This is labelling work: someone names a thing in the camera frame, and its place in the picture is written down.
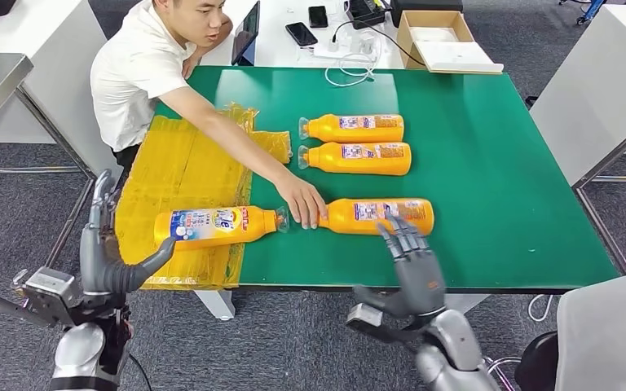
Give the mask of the person's right hand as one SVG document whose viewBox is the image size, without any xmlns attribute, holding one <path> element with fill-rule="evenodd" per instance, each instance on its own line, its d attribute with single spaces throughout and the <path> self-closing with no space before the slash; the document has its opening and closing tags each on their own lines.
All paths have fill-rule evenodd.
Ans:
<svg viewBox="0 0 626 391">
<path fill-rule="evenodd" d="M 287 203 L 295 222 L 303 229 L 316 229 L 320 219 L 327 217 L 327 205 L 317 189 L 293 174 L 284 174 L 273 182 Z"/>
</svg>

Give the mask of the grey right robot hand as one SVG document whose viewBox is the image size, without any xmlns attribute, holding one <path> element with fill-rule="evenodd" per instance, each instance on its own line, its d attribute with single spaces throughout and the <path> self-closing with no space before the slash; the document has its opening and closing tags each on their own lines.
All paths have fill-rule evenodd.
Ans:
<svg viewBox="0 0 626 391">
<path fill-rule="evenodd" d="M 445 307 L 446 285 L 434 251 L 413 224 L 394 216 L 389 216 L 387 221 L 391 231 L 381 223 L 377 229 L 392 257 L 399 290 L 383 296 L 357 285 L 353 287 L 355 297 L 396 318 L 440 312 Z"/>
</svg>

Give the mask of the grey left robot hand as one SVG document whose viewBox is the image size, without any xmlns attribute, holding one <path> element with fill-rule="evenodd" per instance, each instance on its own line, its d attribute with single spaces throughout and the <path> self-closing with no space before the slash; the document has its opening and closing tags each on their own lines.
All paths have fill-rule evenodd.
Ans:
<svg viewBox="0 0 626 391">
<path fill-rule="evenodd" d="M 116 182 L 106 169 L 95 180 L 88 223 L 80 242 L 80 270 L 84 293 L 126 294 L 138 290 L 173 256 L 176 239 L 164 239 L 159 248 L 139 264 L 128 265 L 105 252 L 104 235 L 113 217 Z"/>
</svg>

